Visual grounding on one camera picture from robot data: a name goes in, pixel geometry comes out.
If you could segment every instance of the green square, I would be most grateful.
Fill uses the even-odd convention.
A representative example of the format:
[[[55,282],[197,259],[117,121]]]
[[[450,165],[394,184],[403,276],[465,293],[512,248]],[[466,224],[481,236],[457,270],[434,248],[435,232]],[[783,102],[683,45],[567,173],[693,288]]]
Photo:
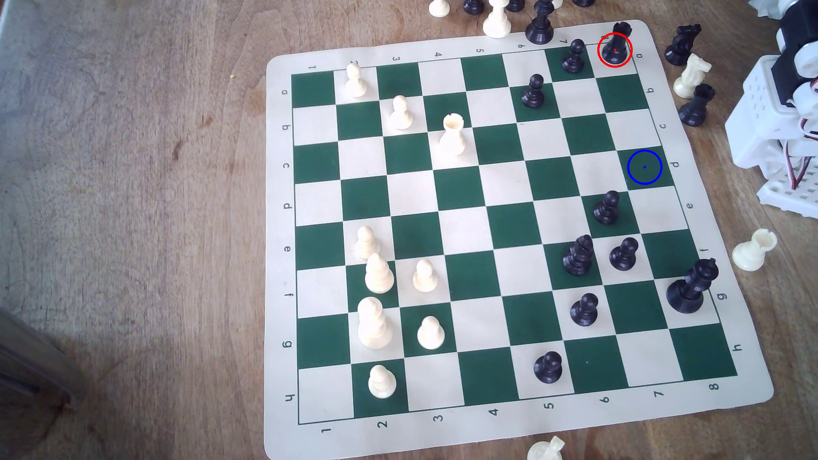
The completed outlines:
[[[473,128],[477,161],[481,165],[505,163],[523,159],[516,124],[499,124]]]
[[[295,320],[299,369],[349,364],[349,320],[346,314]]]
[[[575,116],[562,120],[571,155],[616,150],[605,114]]]
[[[571,273],[565,271],[565,267],[562,265],[562,258],[565,253],[568,252],[572,244],[573,241],[570,243],[545,245],[548,276],[551,278],[551,289],[554,291],[558,289],[598,286],[602,284],[600,266],[598,265],[595,255],[591,257],[591,268],[588,270],[588,273],[585,273],[581,277],[575,277]]]
[[[595,47],[588,47],[588,49],[595,51]],[[592,79],[594,78],[594,69],[591,67],[589,59],[598,59],[596,56],[589,56],[586,50],[582,54],[582,60],[585,65],[578,74],[569,74],[562,70],[562,60],[571,54],[571,47],[560,47],[546,49],[546,60],[548,61],[548,68],[551,69],[551,81],[564,82],[568,80]]]
[[[355,102],[335,106],[338,116],[338,140],[374,138],[384,134],[380,127],[378,101]]]
[[[504,403],[519,399],[511,348],[466,351],[458,353],[457,358],[461,365],[465,405]]]
[[[631,205],[631,196],[627,192],[619,192],[619,217],[616,222],[605,225],[594,219],[594,206],[598,205],[605,195],[590,195],[582,197],[582,207],[585,208],[585,217],[588,220],[588,228],[594,238],[620,237],[622,235],[633,235],[639,233],[639,224],[636,223],[636,215]]]
[[[686,381],[738,375],[721,324],[671,329],[670,337]]]
[[[665,158],[664,149],[662,147],[656,146],[646,147],[645,149],[621,150],[618,154],[619,163],[622,164],[622,175],[625,178],[628,190],[673,185],[670,165],[667,163],[667,158]],[[630,175],[627,173],[627,162],[629,160],[631,161]]]
[[[512,345],[562,340],[554,295],[550,292],[503,297]]]
[[[295,269],[344,265],[344,225],[341,222],[295,228]]]
[[[667,329],[662,303],[652,281],[605,286],[617,334]]]
[[[338,143],[293,147],[293,177],[295,183],[340,179]]]
[[[394,374],[395,381],[398,383],[395,392],[386,399],[376,398],[369,391],[369,372],[377,364]],[[355,418],[409,412],[406,369],[402,359],[353,364],[353,411]]]
[[[395,96],[420,96],[420,70],[416,62],[381,65],[377,67],[378,93],[380,99]]]
[[[438,193],[438,209],[456,210],[485,205],[480,169],[469,168],[436,169],[434,188]]]
[[[426,133],[384,138],[387,174],[411,173],[432,169],[429,135]]]
[[[341,181],[344,220],[371,219],[389,215],[386,176]]]
[[[427,350],[417,341],[417,329],[423,318],[434,316],[440,322],[445,334],[443,344],[435,350]],[[401,331],[403,334],[403,356],[422,356],[425,354],[451,353],[457,351],[455,327],[452,321],[452,307],[449,304],[420,305],[401,307]]]
[[[453,113],[463,117],[463,128],[471,128],[469,101],[465,92],[423,96],[423,105],[426,111],[426,128],[429,131],[443,131],[443,119]]]
[[[395,274],[395,263],[386,263],[392,273]],[[357,312],[358,303],[366,297],[375,297],[380,300],[385,309],[398,306],[398,282],[392,285],[392,289],[383,294],[376,294],[366,288],[364,278],[366,276],[366,264],[347,265],[347,307],[349,312]]]
[[[446,256],[449,295],[452,300],[500,295],[494,252],[470,252]]]
[[[525,167],[534,200],[579,196],[570,157],[530,160],[525,162]]]
[[[616,336],[566,340],[565,354],[571,363],[574,393],[627,388],[625,366]]]
[[[502,54],[464,57],[461,59],[461,66],[466,91],[504,88],[509,85]]]
[[[443,238],[440,236],[438,213],[393,216],[392,241],[395,259],[441,255]]]
[[[489,206],[488,226],[492,230],[494,249],[542,243],[537,214],[531,202]]]
[[[335,77],[332,70],[295,74],[292,84],[293,108],[335,104]]]
[[[604,77],[596,79],[596,84],[608,113],[648,108],[648,100],[638,74]]]
[[[699,260],[690,230],[646,233],[642,241],[654,278],[683,277]]]
[[[557,106],[557,100],[554,97],[554,85],[551,83],[544,83],[542,85],[542,95],[546,100],[542,103],[542,107],[532,109],[523,104],[523,93],[528,89],[526,86],[517,86],[511,88],[511,101],[514,103],[514,113],[517,115],[517,123],[523,121],[534,120],[550,120],[552,118],[560,117],[560,108]]]

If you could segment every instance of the blue circle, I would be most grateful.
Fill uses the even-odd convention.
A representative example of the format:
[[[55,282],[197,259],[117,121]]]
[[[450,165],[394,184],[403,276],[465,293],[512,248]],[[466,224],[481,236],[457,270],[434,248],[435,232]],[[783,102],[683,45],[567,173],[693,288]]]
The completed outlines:
[[[637,153],[641,153],[643,151],[649,151],[651,154],[653,154],[653,156],[656,157],[656,160],[658,160],[658,162],[659,162],[659,174],[656,174],[656,178],[654,178],[654,180],[652,180],[650,182],[639,182],[636,179],[634,179],[633,174],[631,174],[631,160],[633,160],[633,157],[636,156]],[[637,151],[633,152],[633,155],[631,155],[631,158],[627,159],[627,175],[631,176],[631,179],[633,180],[633,182],[638,183],[640,185],[650,185],[650,184],[658,181],[659,178],[662,176],[662,171],[663,170],[664,170],[664,167],[662,165],[662,159],[659,158],[659,156],[656,155],[656,152],[652,151],[652,150],[648,150],[648,149],[637,150]]]

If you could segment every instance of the chessboard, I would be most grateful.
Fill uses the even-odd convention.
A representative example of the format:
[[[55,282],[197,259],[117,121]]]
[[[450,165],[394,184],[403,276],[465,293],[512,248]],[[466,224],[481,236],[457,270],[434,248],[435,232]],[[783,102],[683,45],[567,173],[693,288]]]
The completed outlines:
[[[278,56],[267,66],[264,443],[274,460],[325,460],[670,417],[768,400],[771,379],[648,27],[629,20],[631,59],[597,43],[613,23]],[[587,44],[583,70],[560,67]],[[361,67],[367,90],[344,91]],[[545,103],[521,102],[533,74]],[[389,123],[404,96],[408,129]],[[443,118],[465,151],[439,150]],[[618,220],[593,209],[620,196]],[[372,229],[395,276],[376,295],[353,250]],[[582,276],[562,265],[590,235]],[[636,265],[610,251],[632,237]],[[698,259],[720,274],[695,313],[666,291]],[[431,292],[412,282],[427,259]],[[596,321],[569,315],[598,298]],[[380,300],[384,348],[358,338],[361,299]],[[435,316],[445,339],[419,345]],[[555,351],[562,375],[538,380]],[[368,389],[381,364],[397,387]]]

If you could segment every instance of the red circle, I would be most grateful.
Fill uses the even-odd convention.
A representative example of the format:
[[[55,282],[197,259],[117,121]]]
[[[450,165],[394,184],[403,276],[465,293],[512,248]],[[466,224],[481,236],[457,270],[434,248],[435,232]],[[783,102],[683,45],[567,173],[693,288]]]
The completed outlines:
[[[619,67],[622,67],[623,65],[626,65],[627,62],[631,60],[631,56],[633,56],[633,44],[631,43],[631,40],[628,37],[625,37],[625,39],[627,40],[627,46],[631,49],[631,52],[629,52],[627,54],[627,59],[620,65],[609,64],[609,63],[605,62],[605,59],[602,59],[602,53],[600,52],[600,47],[602,46],[602,40],[605,40],[606,38],[610,37],[611,35],[622,35],[623,37],[625,37],[625,34],[620,34],[619,32],[611,32],[610,34],[604,35],[602,38],[600,38],[600,42],[597,43],[597,45],[596,45],[596,55],[600,57],[600,61],[602,61],[603,64],[605,64],[608,67],[613,67],[614,69],[617,69]]]

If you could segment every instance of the wooden table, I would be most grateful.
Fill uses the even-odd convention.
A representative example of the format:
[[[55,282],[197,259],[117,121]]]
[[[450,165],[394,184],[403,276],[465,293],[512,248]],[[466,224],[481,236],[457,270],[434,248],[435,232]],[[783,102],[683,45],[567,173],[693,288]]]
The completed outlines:
[[[777,52],[745,2],[570,1],[555,27],[641,19],[663,49],[700,23],[707,123],[687,129],[728,248],[779,237],[738,272],[770,402],[559,433],[564,458],[818,455],[818,220],[762,206],[723,128]],[[426,0],[7,0],[0,31],[0,307],[54,337],[91,382],[32,458],[260,458],[264,72],[274,56],[481,34]],[[513,31],[533,14],[510,15]],[[666,65],[671,83],[680,69]],[[553,434],[379,458],[520,459]]]

